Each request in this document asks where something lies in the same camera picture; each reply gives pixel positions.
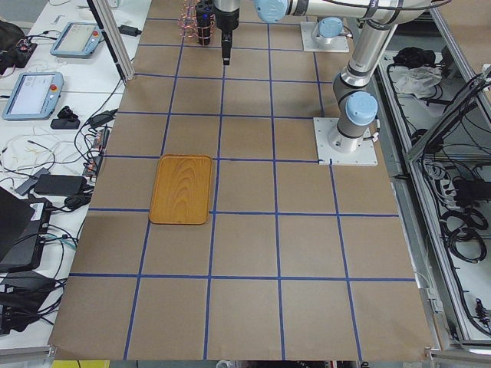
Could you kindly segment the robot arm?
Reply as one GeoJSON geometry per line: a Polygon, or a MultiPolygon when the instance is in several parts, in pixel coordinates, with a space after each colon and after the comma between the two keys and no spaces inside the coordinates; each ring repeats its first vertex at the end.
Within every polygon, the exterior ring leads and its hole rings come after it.
{"type": "Polygon", "coordinates": [[[348,64],[333,82],[340,117],[328,133],[328,144],[340,153],[353,153],[377,115],[377,101],[364,89],[399,24],[432,8],[431,1],[255,1],[265,23],[286,15],[356,18],[364,22],[348,64]]]}

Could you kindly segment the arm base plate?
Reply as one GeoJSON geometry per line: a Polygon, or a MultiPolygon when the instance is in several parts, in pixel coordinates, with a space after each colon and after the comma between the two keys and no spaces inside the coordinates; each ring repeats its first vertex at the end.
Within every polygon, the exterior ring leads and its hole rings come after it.
{"type": "Polygon", "coordinates": [[[349,52],[348,35],[341,18],[326,17],[300,24],[303,51],[324,53],[349,52]]]}
{"type": "Polygon", "coordinates": [[[315,143],[320,165],[376,166],[378,164],[371,132],[347,138],[338,131],[338,118],[315,117],[313,119],[315,143]]]}

